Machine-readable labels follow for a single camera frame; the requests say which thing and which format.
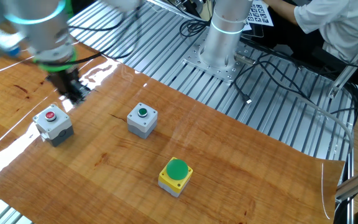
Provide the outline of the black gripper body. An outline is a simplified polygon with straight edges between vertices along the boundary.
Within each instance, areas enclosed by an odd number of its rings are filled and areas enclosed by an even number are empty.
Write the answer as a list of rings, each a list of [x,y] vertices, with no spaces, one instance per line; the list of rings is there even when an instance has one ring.
[[[49,81],[60,94],[77,94],[79,92],[80,82],[77,68],[48,72],[46,80]]]

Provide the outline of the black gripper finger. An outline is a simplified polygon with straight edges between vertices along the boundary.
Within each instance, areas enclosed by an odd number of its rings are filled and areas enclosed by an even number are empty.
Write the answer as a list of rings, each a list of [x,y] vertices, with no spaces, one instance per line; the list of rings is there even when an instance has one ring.
[[[65,96],[71,101],[73,105],[78,105],[83,101],[83,95],[78,90],[70,90],[65,93]]]
[[[85,99],[90,92],[91,90],[86,85],[82,85],[81,83],[73,84],[73,94],[76,99]]]

